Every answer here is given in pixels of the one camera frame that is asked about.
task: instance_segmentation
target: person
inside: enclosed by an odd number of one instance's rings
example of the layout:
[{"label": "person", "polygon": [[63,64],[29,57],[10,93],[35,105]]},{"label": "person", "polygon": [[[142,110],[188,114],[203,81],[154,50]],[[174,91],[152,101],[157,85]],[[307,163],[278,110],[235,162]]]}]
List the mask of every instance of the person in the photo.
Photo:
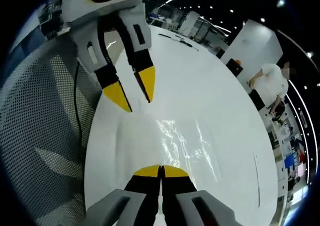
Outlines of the person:
[{"label": "person", "polygon": [[[274,106],[274,103],[271,104],[271,106],[268,107],[268,109],[270,109],[270,112],[272,111],[272,108]],[[280,120],[280,118],[282,117],[283,113],[286,110],[286,105],[283,101],[280,102],[280,104],[275,108],[274,113],[272,115],[272,122],[276,122]]]},{"label": "person", "polygon": [[302,140],[295,137],[291,137],[290,144],[291,144],[291,147],[294,148],[296,151],[299,151],[300,145],[304,147],[304,142],[302,142]]},{"label": "person", "polygon": [[261,70],[249,80],[248,84],[253,89],[249,96],[258,111],[265,106],[269,107],[274,102],[271,111],[273,113],[276,112],[277,106],[288,91],[289,75],[289,62],[284,64],[283,69],[280,69],[276,64],[265,64],[261,67]]},{"label": "person", "polygon": [[300,182],[300,177],[297,177],[297,178],[292,177],[288,181],[288,191],[291,191],[298,182]]}]

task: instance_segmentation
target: person's arm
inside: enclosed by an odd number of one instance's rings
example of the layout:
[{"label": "person's arm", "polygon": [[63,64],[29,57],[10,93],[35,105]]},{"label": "person's arm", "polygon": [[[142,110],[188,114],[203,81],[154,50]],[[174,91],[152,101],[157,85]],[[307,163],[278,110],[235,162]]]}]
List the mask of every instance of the person's arm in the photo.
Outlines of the person's arm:
[{"label": "person's arm", "polygon": [[296,138],[295,139],[298,143],[300,143],[302,146],[304,145],[304,142],[302,142],[300,139]]},{"label": "person's arm", "polygon": [[278,95],[278,96],[276,97],[274,106],[272,107],[272,112],[273,112],[273,113],[276,111],[276,108],[277,108],[277,106],[280,104],[280,102],[281,102],[281,97]]},{"label": "person's arm", "polygon": [[249,86],[252,88],[256,82],[256,80],[259,78],[259,77],[262,77],[264,75],[264,72],[262,70],[258,71],[257,74],[255,74],[254,77],[252,77],[250,80],[249,80]]}]

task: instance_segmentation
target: white wall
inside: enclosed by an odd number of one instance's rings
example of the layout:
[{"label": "white wall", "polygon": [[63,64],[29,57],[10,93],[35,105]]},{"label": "white wall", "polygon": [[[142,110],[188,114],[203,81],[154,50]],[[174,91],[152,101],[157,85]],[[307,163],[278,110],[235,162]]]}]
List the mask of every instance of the white wall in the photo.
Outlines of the white wall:
[{"label": "white wall", "polygon": [[179,32],[187,37],[191,32],[191,29],[194,27],[195,23],[197,22],[199,16],[200,15],[196,12],[189,12],[184,22],[182,23],[179,29]]},{"label": "white wall", "polygon": [[242,62],[243,71],[237,77],[242,86],[250,91],[247,81],[264,63],[277,63],[283,55],[276,34],[269,28],[248,20],[229,46],[221,61],[226,64],[233,58]]}]

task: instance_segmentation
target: white table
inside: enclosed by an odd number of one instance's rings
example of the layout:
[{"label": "white table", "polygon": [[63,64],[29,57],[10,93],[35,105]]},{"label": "white table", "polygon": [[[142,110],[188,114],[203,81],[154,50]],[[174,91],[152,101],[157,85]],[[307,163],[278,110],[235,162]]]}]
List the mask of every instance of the white table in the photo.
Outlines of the white table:
[{"label": "white table", "polygon": [[238,222],[269,225],[278,179],[272,146],[254,104],[206,48],[186,39],[197,52],[158,36],[175,37],[161,28],[151,26],[151,33],[153,101],[147,103],[122,52],[116,69],[133,112],[100,98],[87,146],[86,207],[124,188],[136,170],[171,164],[187,171],[198,190],[231,207]]}]

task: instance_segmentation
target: white panel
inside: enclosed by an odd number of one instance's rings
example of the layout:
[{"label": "white panel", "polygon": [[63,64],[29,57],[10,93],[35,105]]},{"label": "white panel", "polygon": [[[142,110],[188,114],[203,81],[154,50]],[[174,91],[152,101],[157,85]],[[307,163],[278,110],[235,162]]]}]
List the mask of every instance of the white panel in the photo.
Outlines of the white panel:
[{"label": "white panel", "polygon": [[283,161],[279,161],[276,163],[276,170],[277,170],[279,181],[286,177],[286,169]]},{"label": "white panel", "polygon": [[187,37],[197,22],[199,16],[200,15],[196,12],[190,12],[182,23],[179,32]]},{"label": "white panel", "polygon": [[282,197],[288,193],[287,185],[288,181],[286,179],[282,179],[278,182],[278,197]]}]

